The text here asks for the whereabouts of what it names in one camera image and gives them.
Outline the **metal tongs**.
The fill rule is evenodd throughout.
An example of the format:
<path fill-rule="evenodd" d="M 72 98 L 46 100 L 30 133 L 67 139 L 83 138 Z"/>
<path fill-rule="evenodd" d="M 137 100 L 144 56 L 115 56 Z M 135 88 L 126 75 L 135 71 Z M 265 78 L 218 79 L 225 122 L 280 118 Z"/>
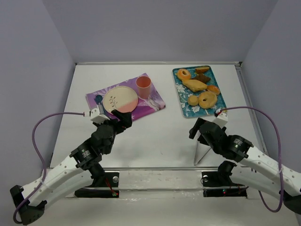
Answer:
<path fill-rule="evenodd" d="M 197 166 L 204 158 L 204 156 L 210 151 L 210 149 L 210 146 L 201 144 L 199 141 L 196 140 L 196 150 L 193 165 Z"/>

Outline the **small round bun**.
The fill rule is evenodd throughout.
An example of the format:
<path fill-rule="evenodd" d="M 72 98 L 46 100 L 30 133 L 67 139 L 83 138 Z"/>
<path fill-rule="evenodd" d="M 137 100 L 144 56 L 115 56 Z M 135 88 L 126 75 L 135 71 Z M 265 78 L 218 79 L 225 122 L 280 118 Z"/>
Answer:
<path fill-rule="evenodd" d="M 191 95 L 188 97 L 188 100 L 187 100 L 188 104 L 190 106 L 197 106 L 199 101 L 198 101 L 198 97 L 195 96 L 195 95 Z"/>

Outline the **large glazed donut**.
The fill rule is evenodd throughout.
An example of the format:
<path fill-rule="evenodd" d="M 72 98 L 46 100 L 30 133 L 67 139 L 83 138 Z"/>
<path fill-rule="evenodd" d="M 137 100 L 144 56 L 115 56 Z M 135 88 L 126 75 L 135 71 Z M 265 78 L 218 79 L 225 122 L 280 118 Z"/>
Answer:
<path fill-rule="evenodd" d="M 198 97 L 199 106 L 203 109 L 212 108 L 217 102 L 217 96 L 213 92 L 202 92 Z"/>

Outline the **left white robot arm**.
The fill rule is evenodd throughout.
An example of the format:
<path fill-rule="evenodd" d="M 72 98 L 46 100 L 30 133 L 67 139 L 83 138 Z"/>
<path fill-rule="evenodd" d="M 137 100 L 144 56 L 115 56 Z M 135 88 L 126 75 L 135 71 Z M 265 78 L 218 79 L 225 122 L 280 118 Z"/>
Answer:
<path fill-rule="evenodd" d="M 71 178 L 89 171 L 94 183 L 99 184 L 105 172 L 100 165 L 102 156 L 110 154 L 116 135 L 132 126 L 132 114 L 112 111 L 115 119 L 107 117 L 95 108 L 82 116 L 89 117 L 96 126 L 91 137 L 74 149 L 60 164 L 47 170 L 44 160 L 41 160 L 43 170 L 40 178 L 24 186 L 14 186 L 10 189 L 14 205 L 13 221 L 24 226 L 39 219 L 48 204 L 47 197 Z"/>

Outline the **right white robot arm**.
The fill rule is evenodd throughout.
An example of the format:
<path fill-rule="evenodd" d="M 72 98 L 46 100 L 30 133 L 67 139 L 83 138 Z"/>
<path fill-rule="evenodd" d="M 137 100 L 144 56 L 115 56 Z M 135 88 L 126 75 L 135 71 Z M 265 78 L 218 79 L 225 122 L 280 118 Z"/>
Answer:
<path fill-rule="evenodd" d="M 189 138 L 208 146 L 225 160 L 217 171 L 204 173 L 204 187 L 245 185 L 278 199 L 296 214 L 301 212 L 301 175 L 279 164 L 239 135 L 227 135 L 226 114 L 210 122 L 198 118 L 189 131 Z"/>

